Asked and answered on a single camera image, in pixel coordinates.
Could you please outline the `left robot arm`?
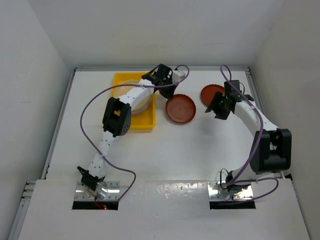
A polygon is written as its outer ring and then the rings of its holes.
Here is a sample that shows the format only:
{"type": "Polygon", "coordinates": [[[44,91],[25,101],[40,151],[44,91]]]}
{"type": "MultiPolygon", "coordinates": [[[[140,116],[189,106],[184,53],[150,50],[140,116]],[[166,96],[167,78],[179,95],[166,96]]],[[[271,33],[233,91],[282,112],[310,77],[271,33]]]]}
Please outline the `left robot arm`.
{"type": "Polygon", "coordinates": [[[177,68],[171,69],[164,64],[159,64],[142,75],[137,84],[123,83],[111,87],[112,89],[132,87],[132,89],[119,97],[112,96],[107,101],[102,118],[103,134],[100,147],[93,146],[97,154],[87,169],[77,167],[82,175],[81,183],[84,186],[96,192],[99,183],[104,181],[106,164],[112,165],[106,159],[107,153],[112,143],[129,131],[132,110],[157,91],[164,98],[172,99],[178,84],[185,78],[185,73],[177,68]]]}

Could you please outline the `tan plate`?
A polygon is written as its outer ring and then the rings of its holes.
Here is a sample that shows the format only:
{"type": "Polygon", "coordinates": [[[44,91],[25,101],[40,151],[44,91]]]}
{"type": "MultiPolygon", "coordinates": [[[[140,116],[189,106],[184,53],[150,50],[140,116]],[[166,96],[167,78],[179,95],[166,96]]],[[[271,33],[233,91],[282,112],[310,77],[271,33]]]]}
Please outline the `tan plate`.
{"type": "MultiPolygon", "coordinates": [[[[139,83],[138,80],[127,80],[127,81],[124,81],[122,82],[122,84],[134,84],[134,85],[137,85],[139,83]]],[[[114,88],[114,91],[113,91],[113,94],[112,96],[114,98],[119,98],[121,97],[122,95],[126,94],[127,92],[129,92],[132,88],[134,88],[133,86],[120,86],[120,87],[116,87],[114,88]]],[[[148,99],[151,99],[150,96],[144,98],[142,101],[147,101],[148,99]]]]}

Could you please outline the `pink plate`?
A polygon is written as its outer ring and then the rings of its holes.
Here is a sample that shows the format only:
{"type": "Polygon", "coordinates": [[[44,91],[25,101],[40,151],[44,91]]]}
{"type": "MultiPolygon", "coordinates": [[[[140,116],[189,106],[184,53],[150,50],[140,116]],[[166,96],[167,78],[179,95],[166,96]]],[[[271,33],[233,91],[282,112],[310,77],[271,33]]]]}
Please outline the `pink plate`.
{"type": "Polygon", "coordinates": [[[151,103],[151,99],[148,98],[146,101],[141,101],[132,111],[132,116],[137,116],[145,112],[151,103]]]}

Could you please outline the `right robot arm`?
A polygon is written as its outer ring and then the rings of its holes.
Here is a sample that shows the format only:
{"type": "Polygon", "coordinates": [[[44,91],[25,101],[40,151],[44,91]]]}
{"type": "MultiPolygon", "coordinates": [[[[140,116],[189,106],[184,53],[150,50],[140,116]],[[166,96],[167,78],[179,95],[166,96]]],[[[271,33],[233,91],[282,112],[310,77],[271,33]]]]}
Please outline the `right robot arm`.
{"type": "Polygon", "coordinates": [[[226,120],[233,113],[253,136],[248,159],[243,166],[230,171],[222,184],[227,191],[235,192],[263,175],[291,167],[292,133],[272,123],[254,99],[242,93],[239,80],[225,81],[224,92],[214,94],[206,112],[214,112],[219,120],[226,120]]]}

